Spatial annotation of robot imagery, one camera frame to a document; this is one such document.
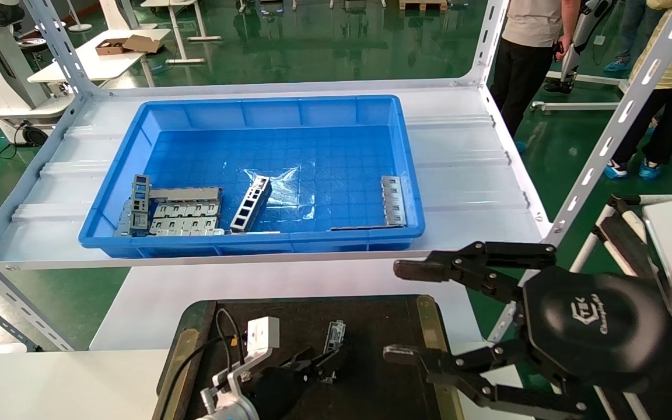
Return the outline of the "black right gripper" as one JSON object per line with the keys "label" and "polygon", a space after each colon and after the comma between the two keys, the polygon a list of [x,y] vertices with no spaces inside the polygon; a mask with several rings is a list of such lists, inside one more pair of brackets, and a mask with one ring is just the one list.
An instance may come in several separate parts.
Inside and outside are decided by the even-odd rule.
{"label": "black right gripper", "polygon": [[[552,267],[556,252],[551,244],[477,241],[457,251],[434,250],[422,261],[395,261],[394,274],[403,280],[456,282],[498,302],[523,300],[532,345],[514,339],[459,355],[388,345],[384,360],[415,365],[427,383],[451,386],[478,407],[584,419],[587,404],[565,389],[543,393],[483,376],[522,361],[555,366],[568,383],[634,394],[651,418],[672,419],[672,316],[658,287],[634,276]],[[521,287],[499,268],[542,271]]]}

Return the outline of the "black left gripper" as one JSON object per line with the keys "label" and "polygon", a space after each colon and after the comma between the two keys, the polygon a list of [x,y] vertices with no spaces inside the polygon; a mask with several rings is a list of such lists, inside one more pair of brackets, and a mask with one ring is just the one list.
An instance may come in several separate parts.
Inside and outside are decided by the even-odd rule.
{"label": "black left gripper", "polygon": [[335,349],[317,355],[305,348],[280,365],[271,365],[251,375],[247,398],[259,419],[283,419],[296,406],[309,380],[331,384],[347,358],[347,350]]}

